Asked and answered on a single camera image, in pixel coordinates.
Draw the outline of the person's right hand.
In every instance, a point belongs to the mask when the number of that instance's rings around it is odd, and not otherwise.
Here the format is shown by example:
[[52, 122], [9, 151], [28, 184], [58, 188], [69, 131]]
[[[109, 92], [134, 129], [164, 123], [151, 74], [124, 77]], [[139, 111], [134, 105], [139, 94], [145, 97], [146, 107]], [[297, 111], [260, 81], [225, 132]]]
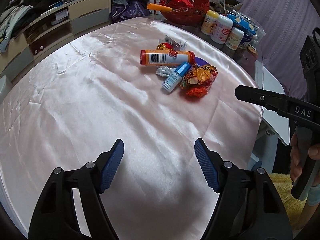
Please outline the person's right hand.
[[[297, 147], [298, 139], [296, 133], [293, 134], [291, 138], [290, 145], [292, 146], [290, 157], [291, 157], [291, 164], [290, 164], [290, 178], [293, 182], [296, 182], [297, 179], [302, 174], [302, 166], [300, 164], [300, 150]], [[319, 144], [313, 145], [308, 150], [308, 155], [313, 160], [319, 160]]]

